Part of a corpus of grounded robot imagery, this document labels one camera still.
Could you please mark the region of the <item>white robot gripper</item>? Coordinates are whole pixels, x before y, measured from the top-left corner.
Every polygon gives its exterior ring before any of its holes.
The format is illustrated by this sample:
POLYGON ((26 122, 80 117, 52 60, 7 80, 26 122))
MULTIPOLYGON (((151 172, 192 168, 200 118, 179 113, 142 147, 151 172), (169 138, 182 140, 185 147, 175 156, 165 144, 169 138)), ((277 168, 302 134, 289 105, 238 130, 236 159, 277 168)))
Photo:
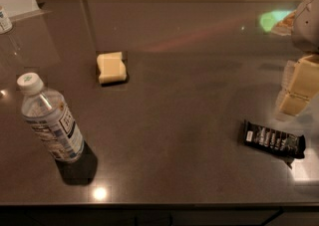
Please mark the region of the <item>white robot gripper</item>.
POLYGON ((291 38, 296 48, 313 55, 300 58, 294 65, 288 87, 293 95, 281 91, 277 109, 281 113, 299 115, 309 104, 308 100, 319 92, 319 0, 303 0, 299 4, 291 38))

